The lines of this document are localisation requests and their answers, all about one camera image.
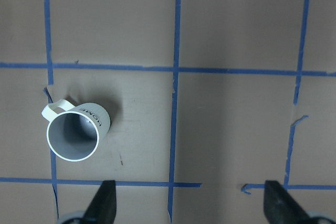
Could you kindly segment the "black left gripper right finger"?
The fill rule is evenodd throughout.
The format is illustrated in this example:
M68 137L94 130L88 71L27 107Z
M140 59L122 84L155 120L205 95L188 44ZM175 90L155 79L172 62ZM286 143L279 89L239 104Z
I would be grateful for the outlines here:
M263 211L268 223L304 223L310 219L305 210L276 180L266 180Z

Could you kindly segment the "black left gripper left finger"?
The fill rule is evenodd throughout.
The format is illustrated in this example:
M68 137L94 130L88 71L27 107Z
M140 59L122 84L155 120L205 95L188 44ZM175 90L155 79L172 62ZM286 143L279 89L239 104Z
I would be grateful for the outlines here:
M81 223L114 223L116 214L116 181L104 180L81 218Z

